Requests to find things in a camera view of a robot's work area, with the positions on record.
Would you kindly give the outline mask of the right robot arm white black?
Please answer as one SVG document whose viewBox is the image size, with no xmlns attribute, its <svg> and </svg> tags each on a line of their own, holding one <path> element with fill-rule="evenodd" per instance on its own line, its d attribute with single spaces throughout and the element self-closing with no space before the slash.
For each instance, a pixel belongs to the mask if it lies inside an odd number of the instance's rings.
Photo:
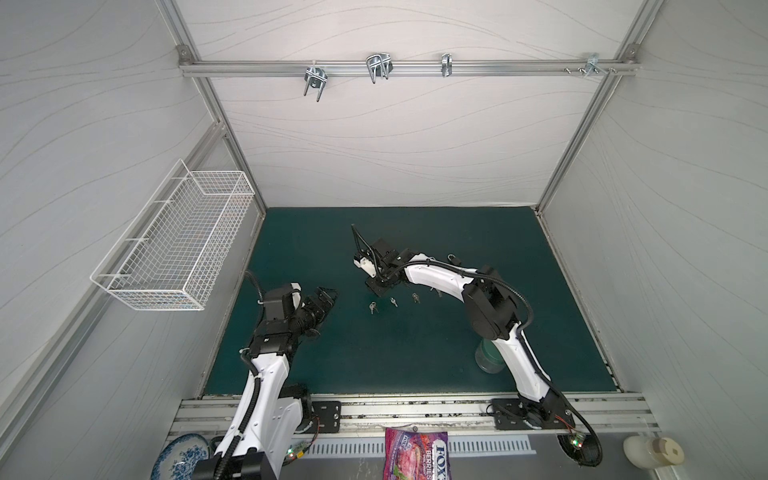
<svg viewBox="0 0 768 480">
<path fill-rule="evenodd" d="M 366 285 L 377 296 L 400 283 L 423 285 L 460 300 L 472 329 L 491 342 L 511 372 L 518 404 L 501 413 L 517 417 L 533 429 L 572 420 L 567 398 L 554 386 L 533 353 L 525 328 L 533 320 L 530 303 L 489 266 L 465 268 L 409 249 L 396 251 L 387 242 L 367 242 L 353 233 L 353 262 L 367 274 Z"/>
</svg>

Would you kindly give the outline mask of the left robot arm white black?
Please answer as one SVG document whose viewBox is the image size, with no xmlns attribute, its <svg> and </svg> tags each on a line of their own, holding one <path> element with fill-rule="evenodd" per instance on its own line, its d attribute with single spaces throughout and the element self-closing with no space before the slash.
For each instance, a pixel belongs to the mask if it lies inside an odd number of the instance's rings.
<svg viewBox="0 0 768 480">
<path fill-rule="evenodd" d="M 335 306 L 338 291 L 318 287 L 311 295 L 289 283 L 261 296 L 261 318 L 240 359 L 246 385 L 232 422 L 211 458 L 198 462 L 193 479 L 277 479 L 294 434 L 313 423 L 306 388 L 285 389 L 303 337 L 319 327 Z"/>
</svg>

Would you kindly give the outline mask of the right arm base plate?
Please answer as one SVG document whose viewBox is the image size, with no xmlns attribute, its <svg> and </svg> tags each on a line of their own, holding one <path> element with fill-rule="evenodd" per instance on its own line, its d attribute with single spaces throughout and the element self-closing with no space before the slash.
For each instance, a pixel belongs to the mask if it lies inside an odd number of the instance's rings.
<svg viewBox="0 0 768 480">
<path fill-rule="evenodd" d="M 568 430 L 575 427 L 571 409 L 550 393 L 541 402 L 524 397 L 494 398 L 486 407 L 496 430 Z"/>
</svg>

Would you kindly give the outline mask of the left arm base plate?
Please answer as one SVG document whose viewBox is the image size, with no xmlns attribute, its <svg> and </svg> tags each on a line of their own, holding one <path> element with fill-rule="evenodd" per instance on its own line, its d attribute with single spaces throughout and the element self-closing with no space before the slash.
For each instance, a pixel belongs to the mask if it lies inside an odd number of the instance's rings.
<svg viewBox="0 0 768 480">
<path fill-rule="evenodd" d="M 296 434 L 335 434 L 340 431 L 342 403 L 312 401 L 302 405 L 302 418 Z"/>
</svg>

